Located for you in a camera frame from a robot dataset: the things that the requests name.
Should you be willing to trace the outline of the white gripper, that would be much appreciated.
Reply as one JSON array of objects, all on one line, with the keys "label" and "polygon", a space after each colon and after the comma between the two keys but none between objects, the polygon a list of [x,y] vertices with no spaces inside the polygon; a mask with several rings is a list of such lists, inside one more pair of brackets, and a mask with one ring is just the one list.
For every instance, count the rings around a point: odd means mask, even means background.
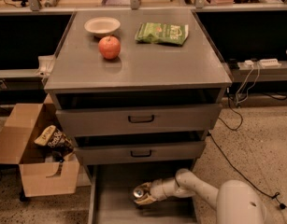
[{"label": "white gripper", "polygon": [[138,186],[140,189],[149,189],[150,194],[145,194],[139,199],[135,200],[138,205],[147,205],[151,203],[160,202],[166,199],[164,192],[163,180],[158,179],[152,182],[145,182]]}]

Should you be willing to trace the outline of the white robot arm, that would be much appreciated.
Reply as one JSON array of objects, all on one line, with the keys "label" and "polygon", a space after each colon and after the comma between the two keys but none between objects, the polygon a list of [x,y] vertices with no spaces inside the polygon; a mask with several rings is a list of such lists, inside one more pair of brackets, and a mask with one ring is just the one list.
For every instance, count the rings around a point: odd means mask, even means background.
[{"label": "white robot arm", "polygon": [[228,180],[217,189],[188,169],[177,170],[174,177],[143,183],[133,194],[138,205],[197,194],[216,211],[217,224],[273,224],[264,203],[248,184]]}]

